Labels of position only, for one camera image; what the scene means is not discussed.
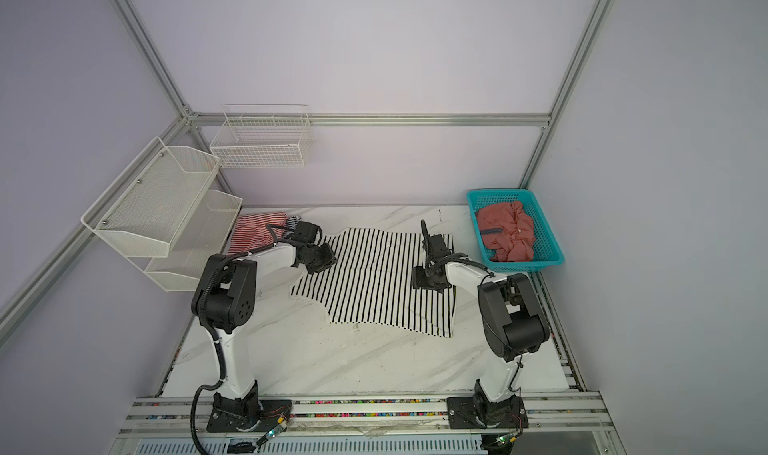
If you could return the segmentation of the black white striped tank top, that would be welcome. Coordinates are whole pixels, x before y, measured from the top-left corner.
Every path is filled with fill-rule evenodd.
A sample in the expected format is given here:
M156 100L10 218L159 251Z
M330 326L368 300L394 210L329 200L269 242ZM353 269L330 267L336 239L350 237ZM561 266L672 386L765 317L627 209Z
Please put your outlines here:
M434 337L453 336L456 290L413 285L413 269L425 262L422 234L350 228L323 241L336 255L336 263L299 278L291 296L316 303L333 324L378 324Z

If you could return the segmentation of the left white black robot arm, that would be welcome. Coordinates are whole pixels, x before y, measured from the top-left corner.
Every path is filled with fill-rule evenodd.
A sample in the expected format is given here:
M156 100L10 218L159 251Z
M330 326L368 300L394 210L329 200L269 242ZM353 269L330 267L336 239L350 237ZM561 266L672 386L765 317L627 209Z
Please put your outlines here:
M285 268L303 267L315 274L336 263L318 225L300 221L294 227L268 224L266 229L269 239L264 243L210 256L191 302L192 314L212 343L219 370L217 381L201 385L194 398L211 392L216 419L228 416L254 424L264 412L247 341L238 335L255 312L259 280Z

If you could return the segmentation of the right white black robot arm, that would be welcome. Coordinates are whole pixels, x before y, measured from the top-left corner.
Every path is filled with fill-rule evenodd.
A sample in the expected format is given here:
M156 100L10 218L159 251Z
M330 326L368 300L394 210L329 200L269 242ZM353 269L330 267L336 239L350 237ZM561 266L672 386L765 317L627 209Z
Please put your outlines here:
M501 276L480 262L449 248L444 238L421 223L425 261L412 270L416 289L474 290L483 334L493 359L476 380L473 395L447 401L453 422L482 428L515 420L522 426L525 408L519 378L527 360L550 340L551 332L530 277Z

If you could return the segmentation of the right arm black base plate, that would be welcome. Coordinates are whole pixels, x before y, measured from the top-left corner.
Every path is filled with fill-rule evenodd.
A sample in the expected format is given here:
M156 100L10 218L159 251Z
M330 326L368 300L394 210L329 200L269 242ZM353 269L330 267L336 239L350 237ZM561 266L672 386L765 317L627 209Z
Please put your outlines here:
M451 429L526 429L529 427L523 400L513 395L501 402L482 397L449 397L446 400Z

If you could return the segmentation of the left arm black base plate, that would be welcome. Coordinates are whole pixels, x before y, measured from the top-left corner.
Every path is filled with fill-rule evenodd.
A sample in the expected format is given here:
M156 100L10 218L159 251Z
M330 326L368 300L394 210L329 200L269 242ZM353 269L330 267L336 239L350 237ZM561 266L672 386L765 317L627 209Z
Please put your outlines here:
M206 431L266 433L277 425L280 416L289 418L292 408L293 403L287 399L229 399L215 394Z

